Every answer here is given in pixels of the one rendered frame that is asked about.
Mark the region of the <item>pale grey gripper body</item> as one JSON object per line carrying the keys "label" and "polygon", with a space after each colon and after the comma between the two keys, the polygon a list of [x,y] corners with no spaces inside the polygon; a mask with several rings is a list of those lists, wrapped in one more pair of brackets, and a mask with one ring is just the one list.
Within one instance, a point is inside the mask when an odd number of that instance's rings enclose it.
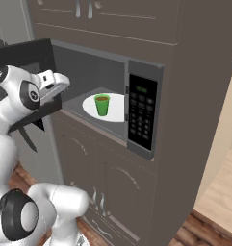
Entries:
{"label": "pale grey gripper body", "polygon": [[39,96],[42,105],[70,86],[70,80],[61,73],[43,72],[39,77],[41,78]]}

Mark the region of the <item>black microwave door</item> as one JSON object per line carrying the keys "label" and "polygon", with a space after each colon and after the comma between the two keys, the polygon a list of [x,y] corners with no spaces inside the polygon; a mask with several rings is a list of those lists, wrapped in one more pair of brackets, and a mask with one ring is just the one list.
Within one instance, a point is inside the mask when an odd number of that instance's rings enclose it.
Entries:
{"label": "black microwave door", "polygon": [[[53,49],[49,39],[27,41],[12,45],[3,44],[3,41],[0,41],[0,43],[0,68],[5,65],[13,65],[34,74],[48,69],[53,72],[56,71]],[[7,93],[0,87],[0,101],[6,96]],[[61,105],[61,96],[57,95],[33,114],[12,125],[10,132],[19,130],[30,148],[37,151],[36,146],[27,135],[24,127],[34,123],[44,131],[42,118],[58,111]]]}

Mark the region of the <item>brown upper cupboard door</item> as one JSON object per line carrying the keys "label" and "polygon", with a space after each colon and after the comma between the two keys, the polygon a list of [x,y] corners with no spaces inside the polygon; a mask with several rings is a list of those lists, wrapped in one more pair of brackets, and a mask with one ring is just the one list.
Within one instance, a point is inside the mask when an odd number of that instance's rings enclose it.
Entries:
{"label": "brown upper cupboard door", "polygon": [[29,0],[33,19],[38,24],[85,29],[84,4],[80,0],[81,17],[75,16],[75,0]]}
{"label": "brown upper cupboard door", "polygon": [[185,0],[91,0],[89,31],[175,44]]}

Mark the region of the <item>brown cupboard door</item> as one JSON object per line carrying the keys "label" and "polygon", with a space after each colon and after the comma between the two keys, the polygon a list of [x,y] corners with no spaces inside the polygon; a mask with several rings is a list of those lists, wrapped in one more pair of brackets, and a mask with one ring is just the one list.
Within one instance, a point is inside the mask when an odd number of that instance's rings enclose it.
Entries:
{"label": "brown cupboard door", "polygon": [[29,0],[33,19],[38,24],[85,29],[84,4],[80,0],[81,17],[75,16],[75,0]]}
{"label": "brown cupboard door", "polygon": [[[85,190],[90,196],[90,210],[99,216],[101,198],[98,181],[96,142],[90,129],[63,112],[51,115],[64,183]],[[97,207],[93,204],[93,187]]]}
{"label": "brown cupboard door", "polygon": [[175,44],[185,0],[91,0],[89,31]]}
{"label": "brown cupboard door", "polygon": [[113,141],[98,140],[95,152],[104,218],[129,246],[148,246],[157,180],[151,161]]}

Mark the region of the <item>brown lower cupboard door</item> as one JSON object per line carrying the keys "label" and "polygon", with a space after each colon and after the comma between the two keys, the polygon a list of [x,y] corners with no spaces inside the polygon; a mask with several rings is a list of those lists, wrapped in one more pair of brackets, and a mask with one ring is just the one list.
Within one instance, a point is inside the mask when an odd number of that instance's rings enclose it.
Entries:
{"label": "brown lower cupboard door", "polygon": [[[64,183],[85,190],[90,196],[90,210],[99,216],[101,198],[98,181],[96,142],[90,129],[63,112],[51,115]],[[97,207],[93,204],[93,187]]]}
{"label": "brown lower cupboard door", "polygon": [[95,152],[104,218],[129,246],[148,246],[157,180],[151,161],[113,141],[98,140]]}

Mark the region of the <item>grey microwave oven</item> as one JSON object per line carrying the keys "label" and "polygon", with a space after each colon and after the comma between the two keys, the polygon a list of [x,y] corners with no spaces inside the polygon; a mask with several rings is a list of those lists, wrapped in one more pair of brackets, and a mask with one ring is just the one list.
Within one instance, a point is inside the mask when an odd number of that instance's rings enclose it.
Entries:
{"label": "grey microwave oven", "polygon": [[[63,109],[126,142],[150,160],[154,157],[164,67],[161,64],[57,40],[51,42],[57,70],[70,80]],[[92,95],[124,96],[124,121],[106,122],[88,115],[83,101]]]}

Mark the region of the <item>green cup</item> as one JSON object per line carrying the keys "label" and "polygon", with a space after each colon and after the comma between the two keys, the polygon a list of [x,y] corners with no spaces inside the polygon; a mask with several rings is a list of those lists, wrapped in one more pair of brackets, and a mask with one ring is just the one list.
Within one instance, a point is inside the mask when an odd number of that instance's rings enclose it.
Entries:
{"label": "green cup", "polygon": [[106,116],[110,103],[110,96],[107,94],[97,94],[94,96],[97,113],[99,116]]}

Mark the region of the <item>white round turntable plate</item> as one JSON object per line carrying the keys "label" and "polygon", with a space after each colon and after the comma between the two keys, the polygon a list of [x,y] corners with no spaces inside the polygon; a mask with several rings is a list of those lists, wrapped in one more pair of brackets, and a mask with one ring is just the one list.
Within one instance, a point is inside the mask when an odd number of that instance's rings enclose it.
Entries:
{"label": "white round turntable plate", "polygon": [[117,93],[107,93],[110,96],[108,113],[100,116],[95,105],[94,95],[86,98],[82,107],[83,110],[93,118],[106,122],[123,122],[124,121],[124,96]]}

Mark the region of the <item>grey fridge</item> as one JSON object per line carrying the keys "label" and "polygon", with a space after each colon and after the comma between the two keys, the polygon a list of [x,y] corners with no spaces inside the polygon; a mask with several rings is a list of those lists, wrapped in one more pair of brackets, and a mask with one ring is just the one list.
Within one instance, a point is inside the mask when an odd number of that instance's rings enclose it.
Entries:
{"label": "grey fridge", "polygon": [[[26,0],[0,0],[0,41],[15,44],[33,39]],[[62,184],[51,118],[42,118],[43,128],[31,123],[11,133],[19,148],[21,166],[38,182]]]}

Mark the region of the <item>brown tall cabinet housing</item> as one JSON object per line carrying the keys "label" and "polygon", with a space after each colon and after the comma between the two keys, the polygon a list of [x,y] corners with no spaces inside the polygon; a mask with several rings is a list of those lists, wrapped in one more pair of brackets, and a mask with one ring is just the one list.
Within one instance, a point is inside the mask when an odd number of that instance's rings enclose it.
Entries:
{"label": "brown tall cabinet housing", "polygon": [[[168,246],[193,209],[232,76],[232,0],[185,0],[175,44],[112,36],[85,29],[38,24],[35,38],[48,38],[164,67],[154,157],[156,175],[148,246]],[[126,142],[66,111],[86,125],[95,142]],[[129,246],[124,236],[90,207],[86,221],[111,245]]]}

